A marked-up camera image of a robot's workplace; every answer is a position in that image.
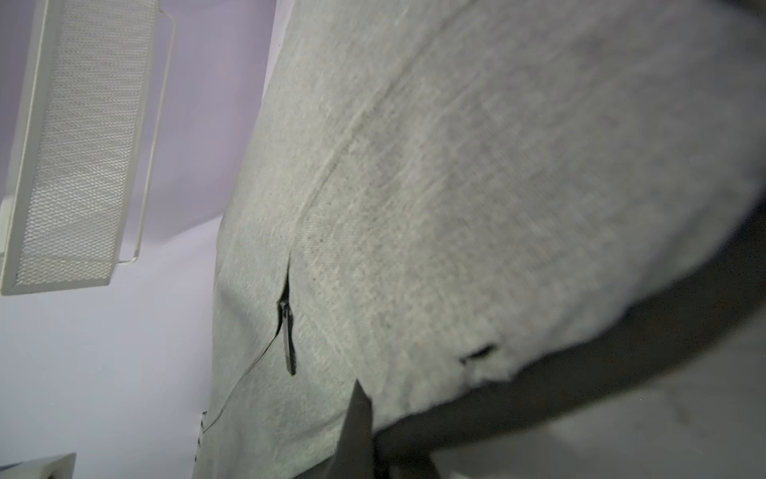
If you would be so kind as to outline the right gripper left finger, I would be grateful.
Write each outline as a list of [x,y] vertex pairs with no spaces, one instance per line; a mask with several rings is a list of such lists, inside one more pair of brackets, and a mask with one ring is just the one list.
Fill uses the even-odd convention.
[[372,403],[357,382],[353,387],[335,453],[323,478],[375,478],[372,425]]

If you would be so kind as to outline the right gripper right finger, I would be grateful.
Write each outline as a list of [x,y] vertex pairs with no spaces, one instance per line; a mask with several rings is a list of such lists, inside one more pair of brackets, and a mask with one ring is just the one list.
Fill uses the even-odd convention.
[[440,479],[441,475],[428,454],[406,457],[386,464],[387,479]]

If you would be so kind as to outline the grey laptop bag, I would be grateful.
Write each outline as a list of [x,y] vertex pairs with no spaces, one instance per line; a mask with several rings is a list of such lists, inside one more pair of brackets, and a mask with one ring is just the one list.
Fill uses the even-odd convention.
[[661,377],[765,317],[761,1],[297,1],[221,221],[197,478],[761,475]]

